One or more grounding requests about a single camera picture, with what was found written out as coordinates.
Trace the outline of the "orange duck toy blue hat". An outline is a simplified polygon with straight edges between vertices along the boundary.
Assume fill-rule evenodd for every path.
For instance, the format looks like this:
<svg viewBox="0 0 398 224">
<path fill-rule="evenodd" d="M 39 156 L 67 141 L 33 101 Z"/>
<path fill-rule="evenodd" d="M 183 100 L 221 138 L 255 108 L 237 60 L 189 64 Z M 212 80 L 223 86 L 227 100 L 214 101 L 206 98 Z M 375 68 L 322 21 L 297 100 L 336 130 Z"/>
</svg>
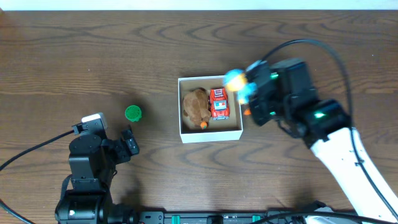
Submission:
<svg viewBox="0 0 398 224">
<path fill-rule="evenodd" d="M 240 105 L 248 105 L 250 97 L 257 92 L 257 85 L 248 80 L 249 72 L 249 69 L 233 69 L 224 75 L 224 88 L 237 94 Z"/>
</svg>

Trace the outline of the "red toy fire truck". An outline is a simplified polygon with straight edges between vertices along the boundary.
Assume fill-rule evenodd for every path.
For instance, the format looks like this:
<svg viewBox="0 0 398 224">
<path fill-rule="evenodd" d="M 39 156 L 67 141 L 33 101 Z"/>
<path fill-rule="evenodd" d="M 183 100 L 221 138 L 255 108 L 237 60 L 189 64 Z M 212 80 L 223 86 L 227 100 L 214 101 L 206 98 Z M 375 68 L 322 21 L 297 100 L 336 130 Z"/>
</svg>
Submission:
<svg viewBox="0 0 398 224">
<path fill-rule="evenodd" d="M 213 120 L 229 118 L 228 96 L 224 88 L 210 90 L 210 111 Z"/>
</svg>

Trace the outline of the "brown plush toy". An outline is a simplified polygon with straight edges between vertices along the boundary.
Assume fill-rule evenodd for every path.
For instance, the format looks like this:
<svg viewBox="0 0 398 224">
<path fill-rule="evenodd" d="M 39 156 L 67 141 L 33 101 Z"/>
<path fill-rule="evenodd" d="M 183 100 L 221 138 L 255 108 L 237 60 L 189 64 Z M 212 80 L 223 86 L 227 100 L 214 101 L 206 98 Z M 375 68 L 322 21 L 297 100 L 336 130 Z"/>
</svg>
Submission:
<svg viewBox="0 0 398 224">
<path fill-rule="evenodd" d="M 208 127 L 208 122 L 211 118 L 209 109 L 209 99 L 206 91 L 198 88 L 190 91 L 183 97 L 183 114 L 187 116 L 190 121 L 202 129 Z"/>
</svg>

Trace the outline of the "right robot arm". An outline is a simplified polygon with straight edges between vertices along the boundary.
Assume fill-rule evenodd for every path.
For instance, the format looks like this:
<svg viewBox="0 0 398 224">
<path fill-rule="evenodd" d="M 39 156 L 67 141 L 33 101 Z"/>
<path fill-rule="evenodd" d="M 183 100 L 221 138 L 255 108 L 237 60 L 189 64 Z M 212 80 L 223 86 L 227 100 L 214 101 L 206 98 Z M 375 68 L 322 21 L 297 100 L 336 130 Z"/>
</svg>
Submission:
<svg viewBox="0 0 398 224">
<path fill-rule="evenodd" d="M 351 118 L 336 100 L 321 100 L 306 63 L 299 58 L 245 70 L 254 88 L 249 105 L 254 121 L 286 122 L 283 130 L 300 138 L 330 171 L 358 215 L 397 221 L 397 196 L 361 142 Z"/>
</svg>

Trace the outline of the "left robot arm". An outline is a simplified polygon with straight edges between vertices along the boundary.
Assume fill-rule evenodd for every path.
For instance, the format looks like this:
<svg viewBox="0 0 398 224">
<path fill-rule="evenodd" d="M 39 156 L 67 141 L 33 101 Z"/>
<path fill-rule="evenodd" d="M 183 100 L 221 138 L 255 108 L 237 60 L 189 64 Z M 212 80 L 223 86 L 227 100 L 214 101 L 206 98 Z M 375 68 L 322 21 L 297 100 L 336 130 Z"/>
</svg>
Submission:
<svg viewBox="0 0 398 224">
<path fill-rule="evenodd" d="M 69 145 L 72 174 L 64 181 L 55 209 L 58 223 L 138 223 L 128 205 L 113 203 L 110 188 L 116 166 L 139 154 L 132 129 L 109 139 L 104 128 L 88 128 Z"/>
</svg>

